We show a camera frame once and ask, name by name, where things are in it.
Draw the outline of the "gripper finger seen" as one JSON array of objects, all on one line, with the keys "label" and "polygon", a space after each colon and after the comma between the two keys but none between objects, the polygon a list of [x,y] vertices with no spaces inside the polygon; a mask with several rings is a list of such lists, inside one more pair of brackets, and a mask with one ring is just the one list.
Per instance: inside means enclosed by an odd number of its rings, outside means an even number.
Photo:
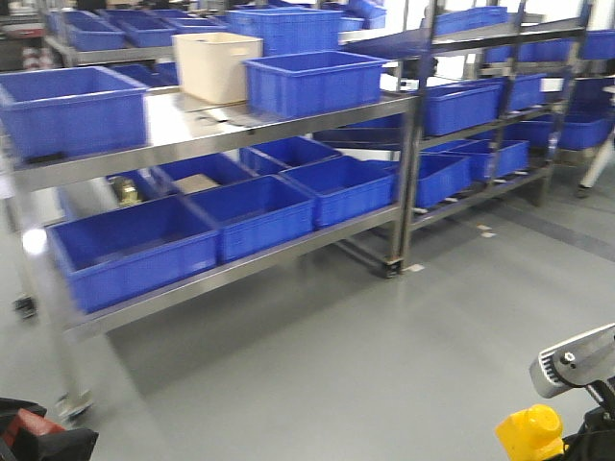
[{"label": "gripper finger seen", "polygon": [[[1,434],[19,409],[28,410],[48,419],[46,417],[47,409],[36,402],[1,398]],[[84,427],[65,428],[63,432],[42,436],[35,436],[20,430],[11,447],[1,439],[1,459],[89,460],[98,438],[98,432]]]}]

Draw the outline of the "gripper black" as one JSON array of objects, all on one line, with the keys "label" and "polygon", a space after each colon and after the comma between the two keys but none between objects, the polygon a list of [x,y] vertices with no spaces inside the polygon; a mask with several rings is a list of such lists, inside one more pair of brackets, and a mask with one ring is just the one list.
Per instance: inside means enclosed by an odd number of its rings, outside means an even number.
[{"label": "gripper black", "polygon": [[614,459],[614,379],[586,387],[599,407],[585,413],[578,432],[564,439],[562,460]]}]

